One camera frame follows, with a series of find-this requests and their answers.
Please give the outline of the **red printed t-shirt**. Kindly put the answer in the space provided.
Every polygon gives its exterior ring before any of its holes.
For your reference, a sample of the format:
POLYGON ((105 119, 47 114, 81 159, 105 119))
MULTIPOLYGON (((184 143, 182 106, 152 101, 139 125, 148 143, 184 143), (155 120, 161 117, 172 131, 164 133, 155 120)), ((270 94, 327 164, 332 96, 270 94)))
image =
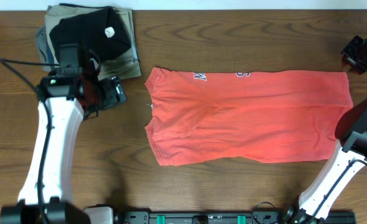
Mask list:
POLYGON ((244 157, 320 161, 353 106, 344 72, 202 73, 153 68, 147 138, 158 163, 182 166, 244 157))

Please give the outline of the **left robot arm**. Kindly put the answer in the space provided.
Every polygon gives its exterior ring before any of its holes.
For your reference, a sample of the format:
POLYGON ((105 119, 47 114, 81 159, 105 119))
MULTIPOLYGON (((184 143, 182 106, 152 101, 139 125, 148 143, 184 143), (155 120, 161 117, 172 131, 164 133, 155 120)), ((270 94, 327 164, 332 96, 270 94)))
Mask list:
POLYGON ((101 60, 80 44, 60 47, 59 61, 37 86, 39 127, 32 162, 15 205, 1 223, 114 223, 112 207, 81 210, 72 202, 71 171, 79 127, 127 100, 118 77, 100 80, 101 60))

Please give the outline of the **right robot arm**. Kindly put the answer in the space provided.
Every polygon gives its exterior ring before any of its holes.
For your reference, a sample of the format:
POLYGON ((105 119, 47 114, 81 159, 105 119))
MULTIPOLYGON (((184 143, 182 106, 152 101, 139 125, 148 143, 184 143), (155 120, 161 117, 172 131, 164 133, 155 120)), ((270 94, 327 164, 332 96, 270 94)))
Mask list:
MULTIPOLYGON (((367 38, 354 37, 342 55, 351 69, 367 72, 367 38)), ((333 212, 331 206, 349 181, 367 167, 367 99, 340 118, 335 137, 338 142, 331 158, 279 223, 355 223, 354 213, 333 212)))

